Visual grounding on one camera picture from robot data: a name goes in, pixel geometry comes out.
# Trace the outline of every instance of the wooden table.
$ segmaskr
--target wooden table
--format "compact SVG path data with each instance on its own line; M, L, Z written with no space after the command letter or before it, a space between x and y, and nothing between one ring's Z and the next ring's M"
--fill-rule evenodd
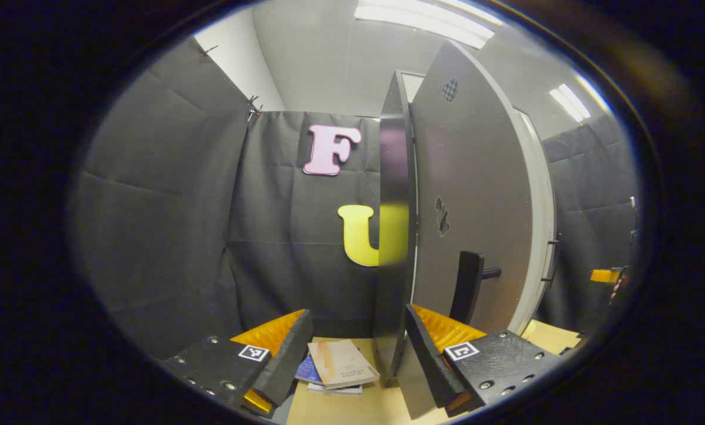
M339 338L314 337L313 342L339 341ZM350 339L375 368L374 341ZM306 382L298 382L287 425L359 425L362 423L432 425L449 419L444 409L434 409L411 420L398 385L382 388L379 381L363 385L363 395L347 397L312 393Z

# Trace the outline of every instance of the stack of books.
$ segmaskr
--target stack of books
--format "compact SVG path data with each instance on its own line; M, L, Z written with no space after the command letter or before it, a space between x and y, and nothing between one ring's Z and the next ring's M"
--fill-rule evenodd
M308 382L308 390L334 395L361 395L363 384L379 379L379 373L349 339L310 342L310 355L295 377Z

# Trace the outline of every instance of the orange padding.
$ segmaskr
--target orange padding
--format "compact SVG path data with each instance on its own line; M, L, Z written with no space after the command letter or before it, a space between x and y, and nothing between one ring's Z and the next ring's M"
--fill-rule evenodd
M234 342L240 344L255 345L264 349L269 349L272 357L276 357L279 353L279 348L282 347L282 342L285 341L287 334L290 333L292 325L301 317L305 309L298 310L288 315L283 315L280 318L275 318L272 321L267 321L263 325L255 326L247 332L243 332L232 338Z
M443 353L445 347L473 341L487 335L465 323L460 323L445 315L432 312L430 309L425 309L415 304L412 304L412 306L415 312L418 313L420 320L423 321L423 325L426 326L426 330L429 331L431 341L434 342L439 353Z

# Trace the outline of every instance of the white wall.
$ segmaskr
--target white wall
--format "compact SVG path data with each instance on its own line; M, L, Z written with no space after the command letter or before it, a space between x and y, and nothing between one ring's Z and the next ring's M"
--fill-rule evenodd
M253 8L221 19L194 37L204 50L218 45L208 55L245 97L259 97L256 106L263 104L263 110L285 110L285 102L276 89L256 36Z

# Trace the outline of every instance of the black fabric backdrop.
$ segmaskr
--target black fabric backdrop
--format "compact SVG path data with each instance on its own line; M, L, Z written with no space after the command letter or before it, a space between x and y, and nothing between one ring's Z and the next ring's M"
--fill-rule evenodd
M74 194L83 272L156 358L240 330L221 256L247 111L189 38L125 89L86 155Z
M356 127L338 175L308 175L314 124ZM244 328L310 309L316 336L370 337L377 268L344 252L342 205L368 205L378 248L379 125L328 113L266 112L253 117L242 150L226 256Z
M536 318L590 331L609 311L612 285L591 282L591 270L632 264L636 167L626 134L609 115L542 143L557 209L557 267Z

